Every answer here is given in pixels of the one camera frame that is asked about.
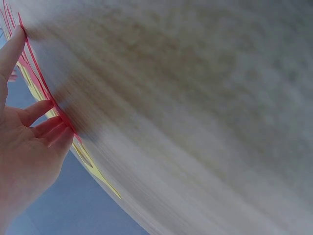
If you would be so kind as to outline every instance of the yellow paper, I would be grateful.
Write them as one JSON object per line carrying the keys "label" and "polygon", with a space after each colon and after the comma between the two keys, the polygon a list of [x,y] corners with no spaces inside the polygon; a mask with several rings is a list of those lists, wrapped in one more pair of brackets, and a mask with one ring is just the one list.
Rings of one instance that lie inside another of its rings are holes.
{"label": "yellow paper", "polygon": [[114,192],[114,194],[119,198],[122,199],[119,192],[112,187],[112,185],[103,177],[95,163],[93,162],[91,156],[87,152],[86,148],[82,144],[75,144],[73,143],[73,147],[75,148],[78,156],[81,158],[82,162],[86,166],[86,168],[89,170],[90,173],[92,173],[94,176],[96,176],[99,180],[101,180],[103,183],[105,183],[109,189]]}

